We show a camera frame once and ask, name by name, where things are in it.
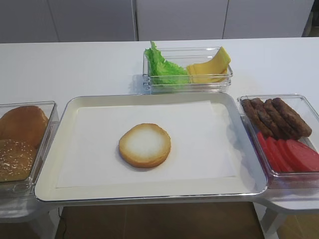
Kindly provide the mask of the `bun half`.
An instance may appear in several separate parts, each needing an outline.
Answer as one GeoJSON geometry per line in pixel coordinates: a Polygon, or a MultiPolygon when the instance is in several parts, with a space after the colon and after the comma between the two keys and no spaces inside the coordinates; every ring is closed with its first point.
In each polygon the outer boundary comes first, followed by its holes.
{"type": "Polygon", "coordinates": [[[121,137],[118,148],[121,157],[131,166],[153,168],[167,159],[171,150],[171,138],[157,124],[142,123],[121,137]]]}

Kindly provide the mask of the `clear lettuce and cheese container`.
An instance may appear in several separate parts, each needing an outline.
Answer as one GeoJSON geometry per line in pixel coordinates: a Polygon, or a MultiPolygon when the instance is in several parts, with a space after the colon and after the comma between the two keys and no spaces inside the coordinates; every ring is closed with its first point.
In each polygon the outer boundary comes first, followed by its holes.
{"type": "MultiPolygon", "coordinates": [[[[219,47],[187,47],[187,48],[157,48],[162,56],[170,62],[173,62],[186,71],[188,65],[195,64],[201,67],[208,65],[209,61],[216,55],[219,47]]],[[[233,71],[230,63],[227,67],[227,74],[217,75],[225,79],[217,83],[194,84],[190,82],[188,74],[187,84],[165,84],[157,85],[153,83],[153,77],[150,75],[150,64],[145,55],[143,55],[143,85],[150,94],[166,94],[166,93],[189,93],[189,92],[226,92],[231,85],[231,77],[233,71]]]]}

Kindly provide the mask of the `yellow cheese slice flat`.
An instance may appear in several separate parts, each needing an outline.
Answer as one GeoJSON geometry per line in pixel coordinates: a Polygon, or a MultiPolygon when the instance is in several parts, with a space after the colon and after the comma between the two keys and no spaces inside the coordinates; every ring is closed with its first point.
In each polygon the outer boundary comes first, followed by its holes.
{"type": "Polygon", "coordinates": [[[194,84],[221,82],[225,78],[217,77],[217,75],[227,74],[227,68],[224,70],[216,70],[211,65],[204,65],[201,67],[201,64],[199,64],[199,66],[192,64],[188,65],[186,69],[190,75],[190,82],[194,84]]]}

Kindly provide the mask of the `yellow cheese slice upright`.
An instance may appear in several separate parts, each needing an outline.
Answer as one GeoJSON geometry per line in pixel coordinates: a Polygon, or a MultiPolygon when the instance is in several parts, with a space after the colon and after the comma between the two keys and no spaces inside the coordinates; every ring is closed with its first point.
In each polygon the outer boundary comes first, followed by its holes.
{"type": "Polygon", "coordinates": [[[221,46],[216,55],[209,61],[209,74],[222,74],[231,62],[231,58],[226,50],[221,46]]]}

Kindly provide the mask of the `white paper sheet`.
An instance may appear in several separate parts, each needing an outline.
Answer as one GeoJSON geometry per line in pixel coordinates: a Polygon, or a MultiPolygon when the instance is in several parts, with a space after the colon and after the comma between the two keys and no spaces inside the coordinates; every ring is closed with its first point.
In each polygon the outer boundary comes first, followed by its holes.
{"type": "Polygon", "coordinates": [[[229,123],[226,107],[208,101],[79,108],[57,187],[234,176],[229,123]],[[119,156],[120,138],[141,123],[155,123],[171,138],[168,158],[155,168],[131,167],[119,156]]]}

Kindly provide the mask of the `brown patty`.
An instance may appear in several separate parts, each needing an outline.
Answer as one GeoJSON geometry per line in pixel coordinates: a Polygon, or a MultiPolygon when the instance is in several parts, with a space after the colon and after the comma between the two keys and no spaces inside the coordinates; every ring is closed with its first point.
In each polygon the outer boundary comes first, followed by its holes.
{"type": "Polygon", "coordinates": [[[265,137],[273,137],[272,131],[267,128],[264,123],[259,119],[258,114],[256,113],[255,109],[253,108],[251,101],[249,99],[245,99],[242,101],[242,107],[246,116],[250,119],[250,121],[259,129],[259,131],[265,137]]]}
{"type": "Polygon", "coordinates": [[[259,98],[254,98],[251,100],[251,104],[259,116],[261,122],[273,133],[275,139],[286,139],[286,134],[277,126],[277,124],[272,120],[271,116],[264,109],[264,102],[259,98]]]}
{"type": "Polygon", "coordinates": [[[266,112],[270,115],[273,122],[277,125],[277,128],[279,130],[279,134],[277,138],[281,139],[300,139],[299,133],[297,133],[280,115],[280,113],[275,109],[275,107],[272,104],[271,99],[267,99],[264,102],[264,109],[266,112]]]}
{"type": "Polygon", "coordinates": [[[303,137],[309,137],[312,133],[312,129],[301,118],[301,116],[286,104],[281,98],[272,99],[272,105],[279,112],[281,117],[300,135],[303,137]]]}

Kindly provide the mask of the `brown patty far left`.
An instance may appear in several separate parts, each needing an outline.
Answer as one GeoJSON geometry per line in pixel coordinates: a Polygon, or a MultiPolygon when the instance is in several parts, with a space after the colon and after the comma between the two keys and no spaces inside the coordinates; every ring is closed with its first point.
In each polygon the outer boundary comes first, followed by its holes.
{"type": "Polygon", "coordinates": [[[265,137],[273,137],[272,131],[267,128],[264,123],[259,119],[258,114],[256,113],[255,109],[253,108],[251,101],[249,99],[245,99],[242,101],[242,107],[246,116],[250,119],[250,121],[259,129],[259,131],[265,137]]]}

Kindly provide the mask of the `white metal tray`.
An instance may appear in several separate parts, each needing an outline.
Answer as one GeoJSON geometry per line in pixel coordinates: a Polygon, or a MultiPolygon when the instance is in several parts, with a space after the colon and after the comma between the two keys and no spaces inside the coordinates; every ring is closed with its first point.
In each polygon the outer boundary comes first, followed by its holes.
{"type": "Polygon", "coordinates": [[[166,95],[83,96],[68,102],[51,148],[38,177],[35,195],[45,202],[102,200],[169,200],[189,197],[251,196],[262,193],[267,179],[243,126],[231,96],[225,93],[186,93],[166,95]],[[227,134],[232,151],[230,162],[235,175],[160,182],[57,187],[70,144],[77,110],[83,107],[120,107],[187,104],[208,101],[226,107],[230,120],[227,134]]]}

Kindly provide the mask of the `tomato slice far left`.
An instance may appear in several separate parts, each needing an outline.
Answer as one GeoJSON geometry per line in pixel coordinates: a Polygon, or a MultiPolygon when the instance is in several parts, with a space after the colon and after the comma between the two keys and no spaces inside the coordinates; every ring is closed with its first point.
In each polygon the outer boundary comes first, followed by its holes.
{"type": "Polygon", "coordinates": [[[276,162],[272,152],[268,149],[267,144],[266,144],[266,140],[264,139],[264,136],[262,135],[261,132],[257,133],[257,139],[258,139],[259,144],[262,147],[264,154],[266,155],[266,158],[267,158],[272,170],[275,172],[280,172],[280,168],[277,165],[277,162],[276,162]]]}

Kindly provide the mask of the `tomato slice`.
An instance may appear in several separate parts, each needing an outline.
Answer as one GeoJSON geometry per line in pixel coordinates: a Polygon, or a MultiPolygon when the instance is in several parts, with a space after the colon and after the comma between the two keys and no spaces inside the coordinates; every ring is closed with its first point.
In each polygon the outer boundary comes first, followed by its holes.
{"type": "Polygon", "coordinates": [[[284,159],[284,161],[291,167],[291,171],[298,172],[299,167],[294,158],[288,153],[286,142],[283,139],[277,141],[277,147],[284,159]]]}
{"type": "Polygon", "coordinates": [[[281,172],[293,172],[292,167],[287,163],[285,158],[282,156],[279,148],[276,145],[276,140],[272,137],[266,139],[267,147],[273,155],[273,158],[280,168],[281,172]]]}
{"type": "Polygon", "coordinates": [[[288,156],[299,171],[318,172],[319,154],[303,143],[289,139],[285,142],[288,156]]]}
{"type": "Polygon", "coordinates": [[[262,135],[261,132],[257,133],[257,139],[258,139],[259,144],[262,147],[264,154],[266,155],[266,158],[267,158],[272,170],[275,172],[280,172],[280,168],[277,165],[277,162],[276,162],[272,152],[268,149],[267,144],[266,144],[266,140],[264,139],[264,136],[262,135]]]}

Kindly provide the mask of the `clear patty and tomato container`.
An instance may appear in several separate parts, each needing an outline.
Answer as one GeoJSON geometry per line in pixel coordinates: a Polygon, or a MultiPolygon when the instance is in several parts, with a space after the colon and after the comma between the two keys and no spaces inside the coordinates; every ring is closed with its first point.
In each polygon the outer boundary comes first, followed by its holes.
{"type": "Polygon", "coordinates": [[[252,143],[259,156],[260,163],[265,171],[268,179],[268,187],[271,189],[292,189],[292,188],[317,188],[319,186],[319,172],[275,172],[272,170],[266,155],[264,154],[261,145],[257,139],[259,129],[250,121],[242,107],[242,101],[245,99],[252,100],[259,98],[265,102],[267,99],[281,98],[286,104],[294,109],[301,118],[312,129],[309,137],[301,136],[300,139],[295,140],[305,144],[317,153],[319,153],[319,115],[309,104],[304,96],[301,95],[261,95],[261,96],[242,96],[238,102],[243,111],[244,126],[247,128],[249,135],[252,138],[252,143]]]}

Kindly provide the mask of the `brown patty front right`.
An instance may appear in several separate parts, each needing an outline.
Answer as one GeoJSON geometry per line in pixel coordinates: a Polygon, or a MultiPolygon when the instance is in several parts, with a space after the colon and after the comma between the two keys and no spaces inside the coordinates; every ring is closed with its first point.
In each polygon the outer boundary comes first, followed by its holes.
{"type": "Polygon", "coordinates": [[[272,105],[279,112],[281,117],[300,135],[303,137],[309,137],[312,133],[312,129],[301,118],[301,116],[286,104],[281,98],[272,99],[272,105]]]}

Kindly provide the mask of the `sesame seed bun top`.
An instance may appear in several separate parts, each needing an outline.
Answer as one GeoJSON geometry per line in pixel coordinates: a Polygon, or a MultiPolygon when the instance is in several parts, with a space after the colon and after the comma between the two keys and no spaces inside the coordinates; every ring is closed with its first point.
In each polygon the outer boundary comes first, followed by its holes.
{"type": "Polygon", "coordinates": [[[36,149],[23,141],[2,139],[0,141],[0,181],[25,180],[31,172],[36,149]]]}

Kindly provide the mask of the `white table leg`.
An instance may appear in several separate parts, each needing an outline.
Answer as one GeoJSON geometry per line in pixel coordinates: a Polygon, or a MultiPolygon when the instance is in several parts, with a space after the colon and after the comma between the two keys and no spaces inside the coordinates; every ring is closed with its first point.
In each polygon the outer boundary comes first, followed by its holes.
{"type": "Polygon", "coordinates": [[[272,209],[262,209],[257,213],[259,223],[265,239],[278,239],[278,228],[286,221],[287,215],[272,209]]]}

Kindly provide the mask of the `tomato slice front right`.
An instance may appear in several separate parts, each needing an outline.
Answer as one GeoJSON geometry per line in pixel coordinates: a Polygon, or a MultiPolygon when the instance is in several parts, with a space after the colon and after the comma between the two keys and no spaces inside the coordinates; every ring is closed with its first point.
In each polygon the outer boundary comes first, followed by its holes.
{"type": "Polygon", "coordinates": [[[288,156],[299,171],[318,172],[319,154],[303,143],[289,139],[285,142],[288,156]]]}

